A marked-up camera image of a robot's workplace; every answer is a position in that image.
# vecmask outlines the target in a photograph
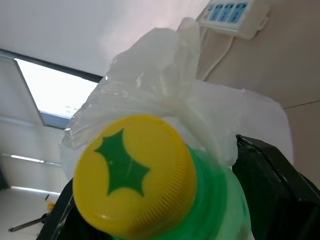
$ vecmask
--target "white ceiling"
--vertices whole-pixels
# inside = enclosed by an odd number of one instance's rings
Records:
[[[104,75],[154,27],[176,29],[209,0],[4,0],[0,49]]]

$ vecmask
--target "bottle cap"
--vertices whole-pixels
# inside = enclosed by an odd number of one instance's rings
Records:
[[[107,126],[79,159],[74,201],[96,229],[128,240],[176,227],[196,194],[188,148],[164,120],[134,115]]]

